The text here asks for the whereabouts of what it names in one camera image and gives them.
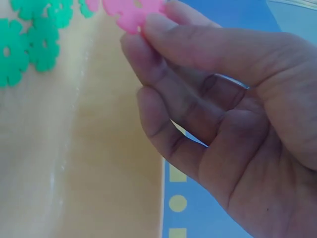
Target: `blue surface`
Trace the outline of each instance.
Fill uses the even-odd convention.
[[[265,0],[184,0],[224,27],[242,27],[280,31]],[[173,212],[168,202],[174,195],[187,199],[187,208]],[[217,201],[192,179],[169,182],[169,164],[165,163],[163,238],[170,228],[186,228],[187,238],[250,238],[219,206]]]
[[[183,0],[223,27],[280,31],[265,0]]]

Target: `flower-shaped hole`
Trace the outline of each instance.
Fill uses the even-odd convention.
[[[6,46],[4,49],[3,49],[3,55],[4,57],[9,57],[11,54],[11,51],[10,51],[10,48],[8,46]]]

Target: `hand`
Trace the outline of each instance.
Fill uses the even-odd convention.
[[[166,15],[121,41],[149,140],[251,235],[316,237],[317,48],[220,28],[176,1]]]

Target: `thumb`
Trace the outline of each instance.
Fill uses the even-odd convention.
[[[316,57],[308,42],[289,33],[178,25],[158,14],[147,18],[144,34],[175,64],[226,75],[250,87]]]

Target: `beige cloth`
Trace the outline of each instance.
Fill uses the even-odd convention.
[[[0,237],[156,238],[162,161],[141,130],[122,31],[75,5],[53,72],[0,91]],[[16,17],[8,0],[0,17]]]

